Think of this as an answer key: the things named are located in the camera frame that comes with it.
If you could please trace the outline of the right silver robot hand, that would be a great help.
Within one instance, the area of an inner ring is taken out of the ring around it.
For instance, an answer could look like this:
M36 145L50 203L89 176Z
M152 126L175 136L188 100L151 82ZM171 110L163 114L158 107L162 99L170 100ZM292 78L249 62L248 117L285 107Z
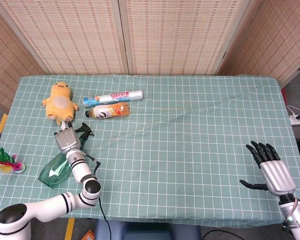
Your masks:
M276 197L293 196L297 188L296 183L275 148L268 143L263 144L255 141L247 144L246 148L261 170L264 183L251 184L244 180L239 182L248 189L269 191Z

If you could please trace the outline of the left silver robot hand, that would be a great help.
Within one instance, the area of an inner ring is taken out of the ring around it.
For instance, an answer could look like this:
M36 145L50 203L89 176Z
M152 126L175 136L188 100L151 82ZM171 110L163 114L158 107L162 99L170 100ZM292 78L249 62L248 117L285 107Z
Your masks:
M54 133L54 138L60 152L66 155L70 150L81 147L81 142L73 127L65 128L60 132Z

